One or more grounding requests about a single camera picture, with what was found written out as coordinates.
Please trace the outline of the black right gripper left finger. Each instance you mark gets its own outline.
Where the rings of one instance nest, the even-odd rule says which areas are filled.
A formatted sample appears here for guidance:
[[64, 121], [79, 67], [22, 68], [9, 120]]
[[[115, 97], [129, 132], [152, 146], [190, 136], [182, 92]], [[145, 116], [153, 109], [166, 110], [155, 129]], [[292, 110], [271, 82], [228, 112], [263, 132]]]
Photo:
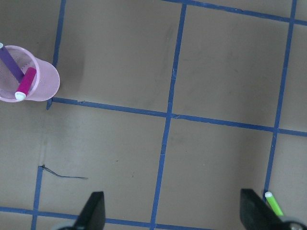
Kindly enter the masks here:
[[73, 225], [74, 230], [102, 230], [106, 222], [104, 192], [92, 192]]

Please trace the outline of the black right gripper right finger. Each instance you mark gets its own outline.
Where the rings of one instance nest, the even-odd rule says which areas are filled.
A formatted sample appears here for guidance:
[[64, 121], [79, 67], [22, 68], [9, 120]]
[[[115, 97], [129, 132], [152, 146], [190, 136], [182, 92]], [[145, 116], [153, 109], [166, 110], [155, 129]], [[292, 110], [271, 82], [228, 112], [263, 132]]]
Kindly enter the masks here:
[[288, 229], [252, 189], [240, 191], [240, 220], [246, 230]]

